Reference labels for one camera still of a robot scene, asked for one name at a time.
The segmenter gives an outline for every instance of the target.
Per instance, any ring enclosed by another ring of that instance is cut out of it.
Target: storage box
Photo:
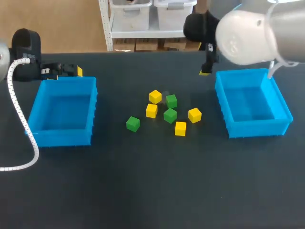
[[[293,121],[268,69],[216,73],[215,89],[230,138],[284,135]]]
[[[113,51],[115,52],[134,52],[135,39],[115,39],[113,40]]]
[[[134,5],[127,0],[110,0],[111,12],[120,22],[121,31],[145,31],[149,26],[149,7],[153,0],[137,0]]]
[[[154,0],[153,3],[158,8],[160,30],[180,31],[197,0]]]
[[[96,101],[95,77],[42,81],[29,117],[38,146],[90,145]]]
[[[140,38],[136,40],[136,51],[156,51],[158,49],[158,39]]]

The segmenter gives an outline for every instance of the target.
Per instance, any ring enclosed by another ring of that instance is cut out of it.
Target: white shelf
[[[171,38],[184,37],[183,30],[161,31],[159,29],[158,12],[154,6],[150,7],[149,29],[147,31],[122,31],[120,22],[116,21],[115,15],[111,15],[110,27],[112,38]]]

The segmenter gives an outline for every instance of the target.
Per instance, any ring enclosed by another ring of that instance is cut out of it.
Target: blue bin
[[[38,146],[90,145],[96,101],[95,77],[42,81],[29,117]]]
[[[229,138],[284,135],[292,115],[268,69],[221,71],[215,89]]]

